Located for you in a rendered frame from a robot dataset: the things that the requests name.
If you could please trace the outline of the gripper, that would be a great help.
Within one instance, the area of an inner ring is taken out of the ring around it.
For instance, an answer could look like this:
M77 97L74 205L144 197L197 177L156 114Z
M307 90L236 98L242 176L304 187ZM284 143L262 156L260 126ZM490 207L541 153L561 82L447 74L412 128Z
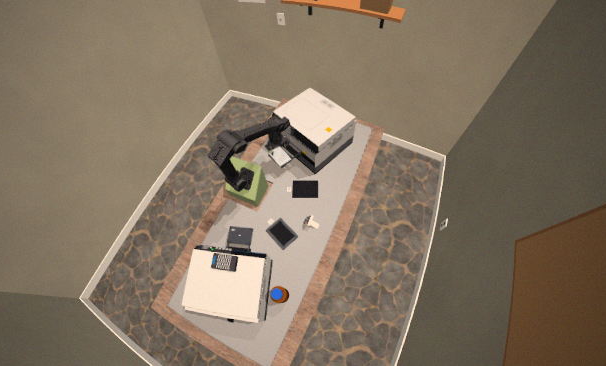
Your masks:
M272 156L274 153L273 152L274 148L276 148L278 146L280 146L280 147L284 146L286 148L288 146L288 144L290 143L290 140L285 135L282 135L282 134L279 138L272 138L272 141L273 141L273 144L270 141L267 141L267 144L265 145L265 148L271 153Z

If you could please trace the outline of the white multiwell plate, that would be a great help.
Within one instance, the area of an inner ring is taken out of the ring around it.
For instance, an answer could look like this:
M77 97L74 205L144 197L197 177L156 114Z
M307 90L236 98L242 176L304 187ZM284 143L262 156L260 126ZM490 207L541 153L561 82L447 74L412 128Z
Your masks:
M279 149L280 148L280 149ZM281 147L276 148L275 150L273 150L273 156L270 154L270 156L277 162L277 164L281 167L282 165L284 165L285 163L287 163L288 161L291 160L291 158L283 151L283 149ZM280 153L279 153L280 152ZM282 154L283 153L283 154ZM278 156L278 157L277 157ZM281 157L281 158L280 158ZM279 163L280 162L280 163Z

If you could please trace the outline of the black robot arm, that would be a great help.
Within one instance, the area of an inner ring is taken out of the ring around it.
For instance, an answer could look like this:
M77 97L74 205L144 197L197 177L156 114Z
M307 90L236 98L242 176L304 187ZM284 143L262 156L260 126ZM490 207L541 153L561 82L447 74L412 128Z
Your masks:
M225 175L224 180L236 191L240 192L243 188L250 190L254 172L242 167L240 174L238 174L239 171L236 171L232 162L230 161L230 158L235 153L238 154L244 151L248 145L248 142L264 135L268 135L269 141L272 142L272 138L279 138L281 136L281 132L284 131L289 125L290 121L285 116L282 119L278 119L277 117L273 116L270 117L266 122L242 130L231 131L230 129L227 129L221 131L217 136L218 140L207 156L213 160L218 167L220 166L220 169L222 168L221 171ZM229 162L226 164L228 160Z

